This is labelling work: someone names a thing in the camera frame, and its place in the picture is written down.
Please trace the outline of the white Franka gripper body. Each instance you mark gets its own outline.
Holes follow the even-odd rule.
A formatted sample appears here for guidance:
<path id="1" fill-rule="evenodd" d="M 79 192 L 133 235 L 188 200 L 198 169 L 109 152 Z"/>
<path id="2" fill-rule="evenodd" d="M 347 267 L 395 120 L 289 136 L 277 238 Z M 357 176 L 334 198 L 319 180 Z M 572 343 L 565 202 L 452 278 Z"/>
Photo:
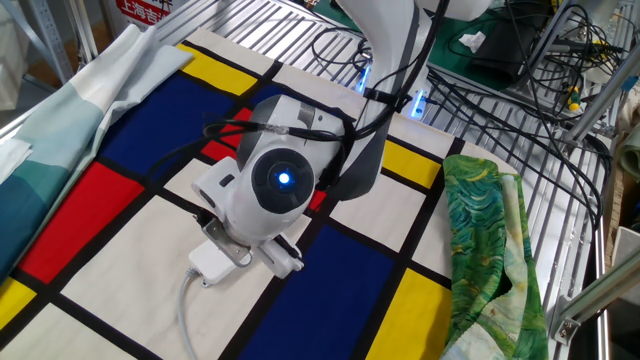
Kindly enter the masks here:
<path id="1" fill-rule="evenodd" d="M 192 184 L 214 214 L 203 232 L 235 266 L 246 267 L 257 258 L 284 279 L 304 268 L 301 251 L 284 234 L 304 208 L 297 204 L 286 212 L 268 210 L 254 191 L 255 169 L 239 170 L 236 160 L 226 157 Z"/>

